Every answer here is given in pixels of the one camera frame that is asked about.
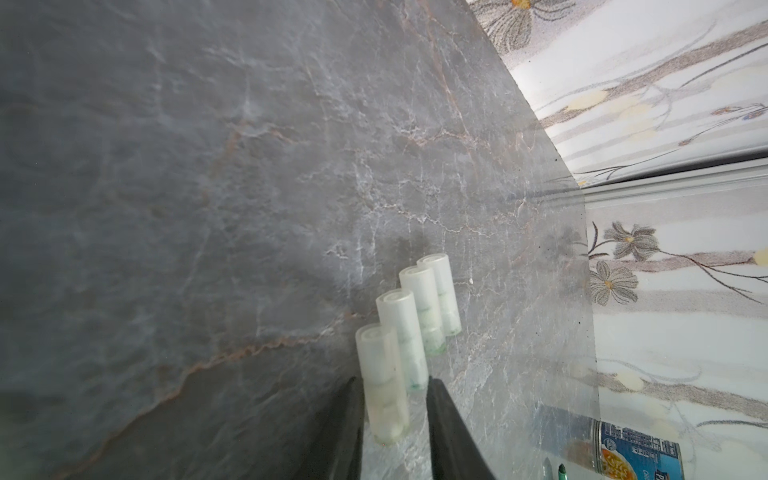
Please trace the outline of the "clear pen cap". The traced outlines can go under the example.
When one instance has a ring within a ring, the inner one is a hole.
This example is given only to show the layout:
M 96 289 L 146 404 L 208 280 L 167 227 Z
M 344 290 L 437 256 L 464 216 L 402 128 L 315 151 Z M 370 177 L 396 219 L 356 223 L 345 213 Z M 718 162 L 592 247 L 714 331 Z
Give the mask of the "clear pen cap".
M 379 444 L 395 444 L 410 426 L 396 330 L 372 323 L 361 327 L 355 339 L 372 435 Z
M 403 288 L 390 290 L 376 299 L 376 305 L 380 322 L 396 331 L 406 390 L 426 389 L 428 366 L 413 293 Z
M 458 335 L 462 332 L 462 324 L 449 256 L 446 253 L 426 255 L 417 261 L 417 265 L 429 268 L 434 274 L 444 335 Z
M 401 287 L 414 295 L 425 355 L 442 354 L 446 350 L 446 340 L 433 271 L 412 265 L 399 272 L 399 279 Z

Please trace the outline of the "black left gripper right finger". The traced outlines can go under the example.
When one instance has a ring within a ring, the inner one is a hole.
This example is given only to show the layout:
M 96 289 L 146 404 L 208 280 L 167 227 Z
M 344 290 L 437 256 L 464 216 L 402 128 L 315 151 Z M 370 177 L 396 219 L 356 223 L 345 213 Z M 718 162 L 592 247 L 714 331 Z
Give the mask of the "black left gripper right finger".
M 432 478 L 493 480 L 444 382 L 430 377 L 426 393 Z

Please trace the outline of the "yellow marker pen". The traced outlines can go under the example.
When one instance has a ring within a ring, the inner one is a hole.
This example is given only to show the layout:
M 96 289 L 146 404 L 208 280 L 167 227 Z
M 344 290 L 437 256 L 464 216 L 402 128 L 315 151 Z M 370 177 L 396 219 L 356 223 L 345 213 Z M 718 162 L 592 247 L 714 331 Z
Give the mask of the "yellow marker pen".
M 554 472 L 552 469 L 552 464 L 548 458 L 545 458 L 542 462 L 542 480 L 553 480 L 554 479 Z

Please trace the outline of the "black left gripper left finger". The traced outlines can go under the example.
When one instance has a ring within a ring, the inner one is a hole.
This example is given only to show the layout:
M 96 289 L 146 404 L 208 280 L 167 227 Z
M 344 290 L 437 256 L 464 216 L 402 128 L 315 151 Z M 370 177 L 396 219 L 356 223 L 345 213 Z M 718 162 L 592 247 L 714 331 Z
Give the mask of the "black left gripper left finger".
M 326 422 L 294 479 L 360 479 L 364 421 L 363 383 L 353 376 L 334 397 Z

